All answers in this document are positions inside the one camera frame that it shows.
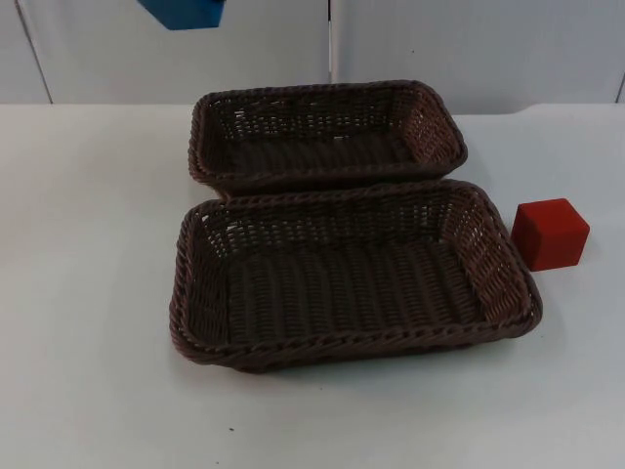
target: red block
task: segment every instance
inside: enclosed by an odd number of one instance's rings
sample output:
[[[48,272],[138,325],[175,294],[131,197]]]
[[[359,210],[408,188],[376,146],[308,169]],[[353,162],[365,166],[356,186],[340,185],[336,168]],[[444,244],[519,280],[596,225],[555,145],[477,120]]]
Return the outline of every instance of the red block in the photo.
[[[512,241],[531,271],[576,266],[590,226],[565,198],[522,203]]]

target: woven basket bottom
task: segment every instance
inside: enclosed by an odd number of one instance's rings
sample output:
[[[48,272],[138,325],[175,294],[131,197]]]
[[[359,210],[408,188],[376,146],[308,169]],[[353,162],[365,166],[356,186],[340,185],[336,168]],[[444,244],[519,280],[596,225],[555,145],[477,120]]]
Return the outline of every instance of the woven basket bottom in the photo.
[[[485,320],[446,242],[253,254],[231,265],[228,283],[231,344]]]
[[[232,144],[227,152],[234,171],[243,174],[409,163],[414,159],[405,142],[391,132],[330,140],[263,139]]]

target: white tabletop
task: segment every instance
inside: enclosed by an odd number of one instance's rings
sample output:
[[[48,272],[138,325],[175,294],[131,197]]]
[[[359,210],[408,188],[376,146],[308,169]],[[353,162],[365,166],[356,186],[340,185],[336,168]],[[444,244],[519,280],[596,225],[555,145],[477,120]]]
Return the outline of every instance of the white tabletop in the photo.
[[[167,307],[189,107],[0,107],[0,465],[619,468],[625,107],[461,116],[453,177],[568,197],[582,262],[535,275],[544,319],[470,350],[245,375],[185,361]]]

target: white wall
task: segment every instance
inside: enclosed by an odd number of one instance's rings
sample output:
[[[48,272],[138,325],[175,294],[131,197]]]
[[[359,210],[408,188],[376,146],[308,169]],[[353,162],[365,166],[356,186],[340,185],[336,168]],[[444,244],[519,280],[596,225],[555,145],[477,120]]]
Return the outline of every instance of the white wall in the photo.
[[[421,79],[455,112],[613,103],[623,0],[333,0],[334,79]]]
[[[215,29],[169,31],[136,0],[21,0],[55,103],[193,103],[328,80],[321,0],[231,0]]]
[[[0,103],[48,103],[15,5],[0,2]]]

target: brown wicker basket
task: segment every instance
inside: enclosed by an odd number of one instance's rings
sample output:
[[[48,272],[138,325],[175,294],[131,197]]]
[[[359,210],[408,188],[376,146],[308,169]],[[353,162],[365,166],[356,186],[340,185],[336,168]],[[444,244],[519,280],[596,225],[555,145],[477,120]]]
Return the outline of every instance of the brown wicker basket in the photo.
[[[194,362],[259,372],[518,337],[541,316],[497,210],[446,180],[193,208],[170,328]]]
[[[223,198],[435,179],[466,159],[440,96],[417,81],[210,94],[188,152],[193,179]]]

